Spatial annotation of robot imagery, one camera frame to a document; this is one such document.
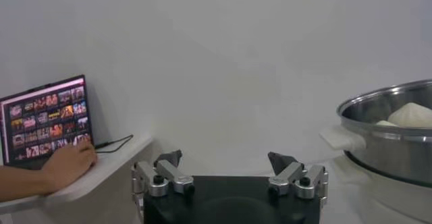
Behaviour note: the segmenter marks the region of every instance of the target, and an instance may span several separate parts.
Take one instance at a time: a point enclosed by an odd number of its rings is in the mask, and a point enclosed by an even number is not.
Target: laptop screen
[[[86,82],[78,76],[0,99],[3,164],[49,157],[66,144],[92,142]]]

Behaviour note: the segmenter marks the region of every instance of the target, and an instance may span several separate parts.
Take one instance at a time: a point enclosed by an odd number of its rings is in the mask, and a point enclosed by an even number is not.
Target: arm
[[[0,167],[0,202],[56,192],[77,180],[96,163],[89,142],[57,150],[38,171]]]

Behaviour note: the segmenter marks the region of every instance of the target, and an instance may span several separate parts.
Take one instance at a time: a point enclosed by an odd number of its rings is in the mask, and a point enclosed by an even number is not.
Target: white dough
[[[388,121],[378,121],[377,125],[389,125],[391,127],[398,127],[398,125],[395,125],[395,124],[388,122]]]
[[[407,103],[392,113],[388,121],[406,128],[432,128],[432,109]]]

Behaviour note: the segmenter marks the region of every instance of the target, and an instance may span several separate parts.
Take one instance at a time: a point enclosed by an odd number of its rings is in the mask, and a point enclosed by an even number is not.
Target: silver metal part
[[[151,196],[161,197],[168,194],[168,181],[162,178],[160,183],[155,182],[155,178],[158,175],[146,161],[138,162],[136,164],[136,171],[143,178],[144,188],[148,190]]]
[[[269,188],[274,188],[280,196],[288,194],[290,184],[303,176],[303,165],[293,162],[279,175],[269,178]]]
[[[132,201],[135,203],[138,218],[144,224],[144,182],[133,165],[132,173]]]
[[[157,162],[156,171],[159,175],[173,182],[174,191],[177,193],[185,194],[187,189],[194,185],[193,177],[184,175],[166,160]]]
[[[386,177],[432,188],[432,129],[375,125],[407,103],[432,109],[432,80],[382,88],[343,102],[337,108],[342,126],[367,144],[351,151],[349,158]]]
[[[327,193],[329,185],[329,174],[324,166],[313,165],[306,175],[294,183],[296,196],[301,199],[313,199],[318,196],[321,207],[327,203]]]

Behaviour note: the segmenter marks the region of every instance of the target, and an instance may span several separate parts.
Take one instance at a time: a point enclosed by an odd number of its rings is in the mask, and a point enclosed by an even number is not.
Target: white shelf
[[[32,196],[9,202],[0,202],[0,215],[22,211],[28,208],[50,206],[53,204],[77,200],[93,191],[99,184],[115,173],[122,165],[133,159],[152,141],[152,137],[146,135],[139,140],[132,139],[117,152],[100,154],[98,163],[90,171],[70,186],[54,194],[49,196]],[[111,150],[115,147],[117,147],[117,144],[112,144],[104,149]]]

